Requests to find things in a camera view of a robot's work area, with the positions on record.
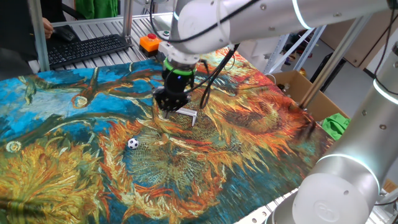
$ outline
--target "soccer ball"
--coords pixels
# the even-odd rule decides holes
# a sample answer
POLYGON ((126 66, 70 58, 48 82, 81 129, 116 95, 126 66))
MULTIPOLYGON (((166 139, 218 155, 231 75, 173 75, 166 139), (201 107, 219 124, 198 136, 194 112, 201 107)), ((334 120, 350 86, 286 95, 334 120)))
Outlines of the soccer ball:
POLYGON ((132 138, 129 140, 127 145, 129 146, 130 149, 137 149, 138 145, 139 145, 139 141, 137 141, 137 139, 135 139, 135 138, 132 138))

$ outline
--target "keyboard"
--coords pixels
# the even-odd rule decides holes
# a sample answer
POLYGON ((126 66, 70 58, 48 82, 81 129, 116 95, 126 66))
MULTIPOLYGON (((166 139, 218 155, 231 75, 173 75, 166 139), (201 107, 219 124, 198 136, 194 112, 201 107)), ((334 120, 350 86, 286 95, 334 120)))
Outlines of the keyboard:
POLYGON ((89 58, 127 49, 127 42, 117 34, 106 35, 81 42, 68 43, 48 49, 51 68, 81 62, 89 58))

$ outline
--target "sunflower pattern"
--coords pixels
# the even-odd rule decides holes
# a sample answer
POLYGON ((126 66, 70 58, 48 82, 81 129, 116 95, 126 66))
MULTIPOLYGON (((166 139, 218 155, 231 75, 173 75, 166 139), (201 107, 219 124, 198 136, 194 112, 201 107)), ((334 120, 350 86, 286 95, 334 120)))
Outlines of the sunflower pattern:
POLYGON ((234 57, 194 126, 162 116, 154 60, 0 82, 0 223, 234 223, 298 187, 333 140, 234 57))

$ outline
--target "table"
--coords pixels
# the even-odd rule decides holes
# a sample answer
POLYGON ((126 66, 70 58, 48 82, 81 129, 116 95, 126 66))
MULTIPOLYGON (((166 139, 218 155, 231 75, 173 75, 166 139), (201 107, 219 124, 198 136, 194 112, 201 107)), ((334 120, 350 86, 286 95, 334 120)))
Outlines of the table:
MULTIPOLYGON (((154 24, 157 30, 170 29, 172 13, 160 13, 154 15, 154 24)), ((54 27, 70 25, 72 29, 79 36, 80 40, 92 39, 95 37, 102 37, 110 34, 121 34, 123 31, 123 18, 105 18, 105 19, 90 19, 84 21, 73 22, 56 22, 53 23, 54 27)), ((148 58, 139 51, 139 38, 152 31, 148 15, 133 16, 132 19, 132 40, 133 46, 130 48, 107 54, 104 56, 96 57, 83 62, 73 63, 64 67, 57 68, 56 70, 74 69, 74 68, 95 68, 110 65, 119 65, 123 63, 139 62, 147 60, 148 58)), ((30 61, 29 65, 34 72, 39 71, 39 63, 30 61)))
MULTIPOLYGON (((158 30, 166 30, 170 25, 170 18, 172 17, 172 14, 157 14, 156 16, 156 26, 158 30)), ((123 27, 122 22, 123 19, 121 17, 117 17, 110 19, 93 19, 89 21, 61 22, 54 24, 54 26, 57 27, 70 25, 73 30, 78 34, 81 40, 86 40, 95 37, 101 37, 103 35, 121 34, 123 27)), ((65 67, 58 68, 57 70, 74 68, 95 68, 147 60, 147 57, 138 50, 138 45, 139 38, 147 35, 150 32, 151 28, 148 16, 134 16, 132 23, 132 39, 134 41, 134 45, 132 47, 121 52, 116 52, 94 59, 85 60, 84 62, 74 63, 73 65, 67 65, 65 67)), ((39 67, 38 63, 35 61, 30 62, 30 66, 33 70, 37 70, 37 68, 39 67)), ((283 201, 286 197, 290 196, 296 191, 297 189, 275 199, 273 202, 261 208, 258 208, 257 210, 253 211, 252 214, 246 216, 238 223, 240 224, 264 222, 264 220, 271 214, 271 211, 273 211, 276 206, 281 203, 281 201, 283 201)), ((379 213, 372 212, 371 217, 369 218, 367 223, 382 223, 379 222, 380 219, 381 218, 379 213)))

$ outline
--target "green clothing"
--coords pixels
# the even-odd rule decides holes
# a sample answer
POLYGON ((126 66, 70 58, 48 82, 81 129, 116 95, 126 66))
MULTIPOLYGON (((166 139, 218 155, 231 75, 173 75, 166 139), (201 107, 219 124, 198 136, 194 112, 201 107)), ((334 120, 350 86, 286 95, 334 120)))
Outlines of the green clothing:
POLYGON ((118 16, 118 0, 75 0, 76 10, 86 19, 118 16))
POLYGON ((334 139, 339 140, 341 135, 347 129, 351 119, 345 118, 343 115, 337 113, 328 118, 325 118, 322 128, 334 139))

